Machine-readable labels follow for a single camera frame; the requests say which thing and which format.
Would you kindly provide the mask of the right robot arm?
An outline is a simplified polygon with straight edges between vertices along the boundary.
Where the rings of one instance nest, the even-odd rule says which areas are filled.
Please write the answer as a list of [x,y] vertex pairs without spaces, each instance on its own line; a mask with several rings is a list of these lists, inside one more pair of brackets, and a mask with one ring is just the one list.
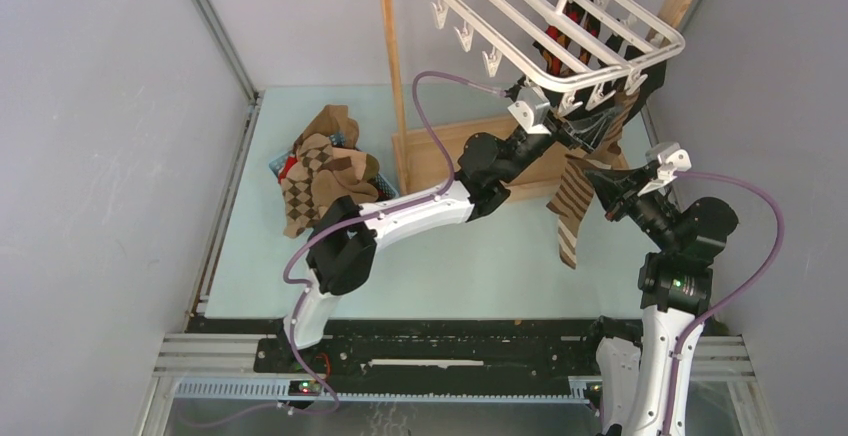
[[587,169],[610,221],[630,218],[656,245],[639,272],[642,333],[601,318],[601,333],[581,348],[585,367],[601,374],[605,435],[682,435],[687,393],[712,265],[736,230],[736,212],[703,197],[679,210],[660,191],[644,191],[653,169]]

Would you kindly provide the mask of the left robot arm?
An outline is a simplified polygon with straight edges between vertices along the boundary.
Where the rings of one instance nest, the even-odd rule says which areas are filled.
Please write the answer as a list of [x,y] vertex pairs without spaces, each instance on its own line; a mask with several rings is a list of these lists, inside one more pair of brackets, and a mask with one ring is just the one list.
[[619,168],[619,141],[630,113],[626,104],[618,103],[576,120],[549,117],[544,134],[522,127],[506,139],[478,132],[466,141],[458,170],[434,188],[389,202],[335,199],[301,253],[307,262],[300,281],[304,289],[284,319],[286,338],[278,347],[278,360],[292,372],[311,368],[330,316],[342,296],[368,280],[377,252],[431,229],[490,215],[510,197],[508,184],[556,143],[568,151],[547,207],[558,218],[560,258],[574,267],[581,223],[599,195],[581,166]]

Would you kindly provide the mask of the brown striped sock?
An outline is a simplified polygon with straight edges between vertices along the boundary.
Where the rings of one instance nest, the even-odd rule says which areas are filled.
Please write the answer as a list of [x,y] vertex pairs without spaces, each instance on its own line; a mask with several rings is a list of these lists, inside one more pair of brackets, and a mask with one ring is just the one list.
[[639,92],[632,94],[617,93],[612,107],[612,119],[600,145],[588,156],[588,160],[603,169],[625,169],[626,161],[622,155],[620,141],[623,128],[639,98]]
[[580,225],[595,197],[595,190],[583,170],[589,167],[610,169],[598,160],[567,157],[559,185],[547,203],[549,211],[557,216],[558,254],[563,264],[577,267],[577,241]]

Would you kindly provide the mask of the white plastic clip hanger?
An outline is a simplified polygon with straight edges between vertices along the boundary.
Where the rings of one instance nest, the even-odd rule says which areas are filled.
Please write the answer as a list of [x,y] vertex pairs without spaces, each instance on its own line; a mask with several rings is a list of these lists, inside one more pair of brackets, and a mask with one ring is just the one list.
[[[600,21],[598,37],[563,14],[569,1]],[[512,74],[519,78],[519,86],[540,88],[550,109],[562,114],[578,107],[595,109],[617,93],[639,92],[648,67],[668,62],[686,46],[677,29],[635,0],[434,0],[431,7],[436,27],[451,22],[464,52],[481,50],[483,71],[490,80],[498,79],[501,71]],[[568,51],[545,33],[549,25],[570,37]],[[620,51],[605,44],[611,35],[624,39]],[[551,50],[572,73],[549,75],[534,42]],[[643,56],[626,60],[628,44]],[[580,47],[592,55],[588,65],[578,59]]]

